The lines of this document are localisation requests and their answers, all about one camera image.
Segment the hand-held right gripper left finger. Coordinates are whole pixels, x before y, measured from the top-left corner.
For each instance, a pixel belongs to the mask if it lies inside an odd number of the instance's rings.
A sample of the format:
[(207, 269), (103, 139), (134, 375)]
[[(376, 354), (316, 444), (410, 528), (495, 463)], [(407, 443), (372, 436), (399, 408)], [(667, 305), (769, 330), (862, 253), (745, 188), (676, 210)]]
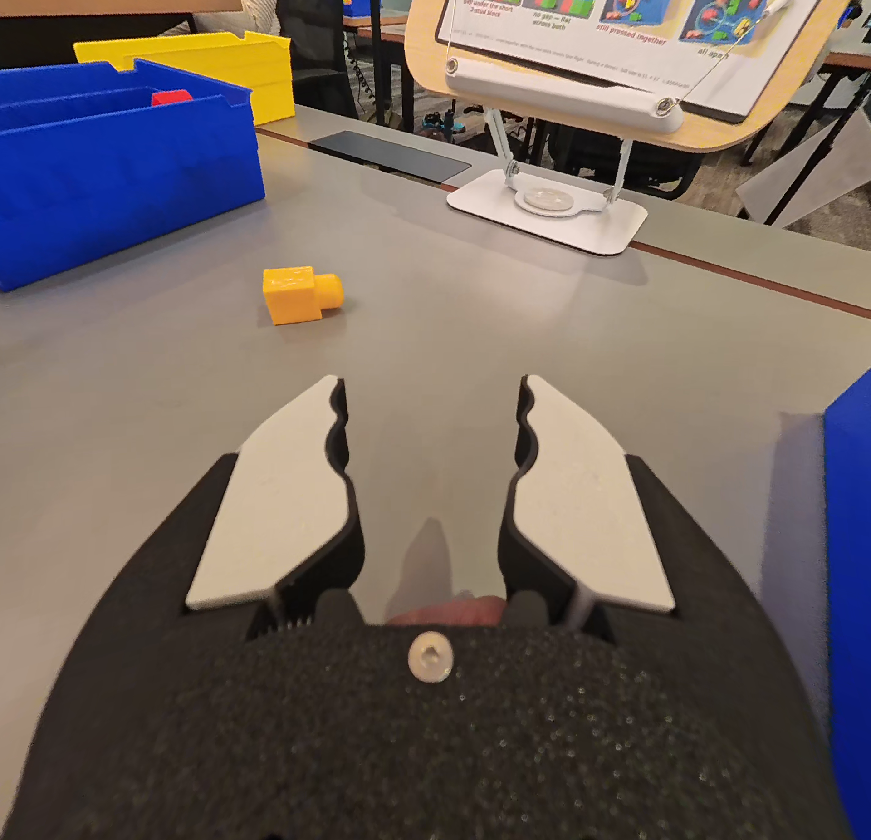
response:
[(280, 625), (313, 621), (325, 592), (359, 577), (365, 544), (345, 383), (327, 375), (240, 446), (185, 598), (189, 611), (260, 604)]

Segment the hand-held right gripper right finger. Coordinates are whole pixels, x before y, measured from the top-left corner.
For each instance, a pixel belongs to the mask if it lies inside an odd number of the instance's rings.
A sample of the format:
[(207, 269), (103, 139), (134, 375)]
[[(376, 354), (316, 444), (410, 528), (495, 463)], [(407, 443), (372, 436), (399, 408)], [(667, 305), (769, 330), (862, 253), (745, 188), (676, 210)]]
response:
[(676, 600), (627, 454), (538, 375), (517, 399), (516, 472), (498, 535), (506, 596), (539, 596), (551, 626), (580, 630), (597, 606), (669, 616)]

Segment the blue plastic bin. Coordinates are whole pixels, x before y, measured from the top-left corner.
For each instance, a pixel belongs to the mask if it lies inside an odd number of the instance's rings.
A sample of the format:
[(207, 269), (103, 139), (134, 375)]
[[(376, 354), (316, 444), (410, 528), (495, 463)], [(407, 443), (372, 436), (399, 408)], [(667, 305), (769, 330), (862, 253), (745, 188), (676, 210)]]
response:
[(854, 836), (870, 837), (870, 372), (825, 410), (830, 747)]
[(250, 97), (144, 60), (3, 70), (2, 291), (263, 200)]

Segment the yellow single-stud block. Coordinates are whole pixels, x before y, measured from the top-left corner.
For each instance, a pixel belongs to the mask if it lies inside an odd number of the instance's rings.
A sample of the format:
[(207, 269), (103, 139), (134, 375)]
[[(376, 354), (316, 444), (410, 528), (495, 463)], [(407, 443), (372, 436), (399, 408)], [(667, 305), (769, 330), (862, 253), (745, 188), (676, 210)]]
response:
[(262, 291), (275, 326), (320, 321), (345, 300), (338, 275), (319, 274), (310, 266), (265, 269)]

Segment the flat table hatch cover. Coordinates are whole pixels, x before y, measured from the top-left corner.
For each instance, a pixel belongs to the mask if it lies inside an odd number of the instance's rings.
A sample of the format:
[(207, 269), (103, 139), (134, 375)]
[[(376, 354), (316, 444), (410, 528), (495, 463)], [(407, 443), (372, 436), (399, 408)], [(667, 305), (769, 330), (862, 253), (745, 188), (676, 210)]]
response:
[(462, 160), (347, 130), (317, 138), (308, 147), (360, 166), (436, 185), (443, 185), (470, 168), (470, 163)]

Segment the black tripod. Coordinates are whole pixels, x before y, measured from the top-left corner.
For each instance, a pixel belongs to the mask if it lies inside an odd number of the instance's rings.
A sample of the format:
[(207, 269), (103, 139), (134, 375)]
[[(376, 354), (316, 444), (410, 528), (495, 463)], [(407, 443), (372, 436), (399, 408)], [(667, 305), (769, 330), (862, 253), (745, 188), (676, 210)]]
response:
[(812, 151), (812, 154), (810, 155), (802, 169), (799, 171), (796, 178), (789, 185), (787, 191), (779, 199), (777, 205), (773, 208), (773, 210), (768, 214), (768, 217), (764, 220), (763, 223), (765, 226), (772, 226), (777, 222), (779, 215), (786, 210), (789, 203), (798, 194), (800, 188), (805, 184), (814, 169), (817, 168), (822, 160), (826, 159), (828, 155), (832, 152), (837, 137), (839, 137), (844, 126), (852, 116), (853, 114), (849, 110), (846, 110), (844, 111), (844, 114), (833, 124), (827, 136), (825, 136), (822, 139), (821, 143), (817, 146), (817, 148)]

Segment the white sheet holder ledge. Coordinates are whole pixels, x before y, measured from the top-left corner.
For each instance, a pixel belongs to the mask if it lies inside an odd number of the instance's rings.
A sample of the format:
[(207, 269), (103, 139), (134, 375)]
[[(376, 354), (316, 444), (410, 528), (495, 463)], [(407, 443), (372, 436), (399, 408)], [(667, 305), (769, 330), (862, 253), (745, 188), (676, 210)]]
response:
[(622, 85), (599, 86), (540, 72), (513, 72), (493, 63), (454, 57), (446, 62), (445, 79), (459, 95), (497, 99), (500, 106), (538, 105), (552, 113), (666, 134), (678, 131), (684, 122), (677, 100)]

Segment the yellow plastic bin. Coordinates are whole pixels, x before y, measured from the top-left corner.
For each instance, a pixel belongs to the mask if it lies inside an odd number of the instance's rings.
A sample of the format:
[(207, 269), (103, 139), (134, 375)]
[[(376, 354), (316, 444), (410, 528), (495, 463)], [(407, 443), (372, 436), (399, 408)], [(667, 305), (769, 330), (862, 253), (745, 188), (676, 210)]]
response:
[(73, 51), (81, 64), (106, 62), (122, 72), (144, 60), (248, 89), (256, 126), (295, 115), (288, 38), (214, 31), (82, 41)]

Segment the black mesh office chair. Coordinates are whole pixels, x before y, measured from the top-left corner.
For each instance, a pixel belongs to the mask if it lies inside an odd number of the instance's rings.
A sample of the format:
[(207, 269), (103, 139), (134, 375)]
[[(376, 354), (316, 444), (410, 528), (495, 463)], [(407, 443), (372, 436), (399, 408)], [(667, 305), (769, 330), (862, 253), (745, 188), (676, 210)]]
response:
[(344, 53), (343, 0), (277, 0), (290, 40), (294, 104), (358, 118)]

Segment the printed instruction sheet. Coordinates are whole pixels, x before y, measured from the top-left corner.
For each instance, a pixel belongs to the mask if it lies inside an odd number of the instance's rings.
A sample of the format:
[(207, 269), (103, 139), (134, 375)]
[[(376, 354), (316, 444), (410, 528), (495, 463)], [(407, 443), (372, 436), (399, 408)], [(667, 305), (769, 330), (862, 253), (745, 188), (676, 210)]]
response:
[(822, 0), (446, 0), (449, 50), (745, 120)]

